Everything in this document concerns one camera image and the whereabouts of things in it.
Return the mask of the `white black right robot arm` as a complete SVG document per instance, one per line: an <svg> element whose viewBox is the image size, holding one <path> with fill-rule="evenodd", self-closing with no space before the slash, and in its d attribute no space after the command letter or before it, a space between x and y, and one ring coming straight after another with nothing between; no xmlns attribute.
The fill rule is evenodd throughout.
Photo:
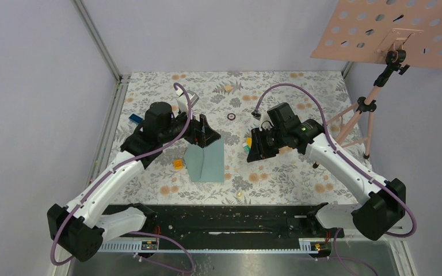
<svg viewBox="0 0 442 276"><path fill-rule="evenodd" d="M273 158L281 148L290 147L322 165L357 200L355 204L323 204L310 214L307 229L313 236L321 237L330 228L348 228L376 241L405 216L406 186L397 178L388 181L366 168L327 137L317 121L300 121L286 102L265 114L254 110L252 115L269 126L251 130L247 162Z"/></svg>

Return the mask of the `teal paper envelope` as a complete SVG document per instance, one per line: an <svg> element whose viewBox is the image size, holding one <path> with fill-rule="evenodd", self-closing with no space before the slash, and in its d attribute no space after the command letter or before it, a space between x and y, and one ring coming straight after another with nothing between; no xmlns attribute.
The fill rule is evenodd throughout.
<svg viewBox="0 0 442 276"><path fill-rule="evenodd" d="M192 182L224 182L224 138L205 148L189 145L184 162Z"/></svg>

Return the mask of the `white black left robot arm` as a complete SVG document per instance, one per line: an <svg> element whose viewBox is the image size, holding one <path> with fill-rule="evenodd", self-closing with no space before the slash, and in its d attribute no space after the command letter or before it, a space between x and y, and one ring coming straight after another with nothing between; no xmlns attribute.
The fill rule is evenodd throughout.
<svg viewBox="0 0 442 276"><path fill-rule="evenodd" d="M170 104L152 103L110 165L93 183L65 206L54 204L49 208L52 263L59 266L69 261L56 260L57 247L84 262L112 239L135 231L141 236L151 235L156 222L144 207L133 204L114 214L104 214L104 211L129 181L177 140L184 139L205 148L220 138L205 115L196 117L189 109L175 115Z"/></svg>

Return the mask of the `green white glue stick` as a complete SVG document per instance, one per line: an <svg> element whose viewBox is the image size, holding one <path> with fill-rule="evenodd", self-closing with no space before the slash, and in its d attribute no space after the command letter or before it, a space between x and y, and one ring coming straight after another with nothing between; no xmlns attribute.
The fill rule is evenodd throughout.
<svg viewBox="0 0 442 276"><path fill-rule="evenodd" d="M250 152L250 147L247 143L243 143L242 144L243 149L245 150L245 152L248 154Z"/></svg>

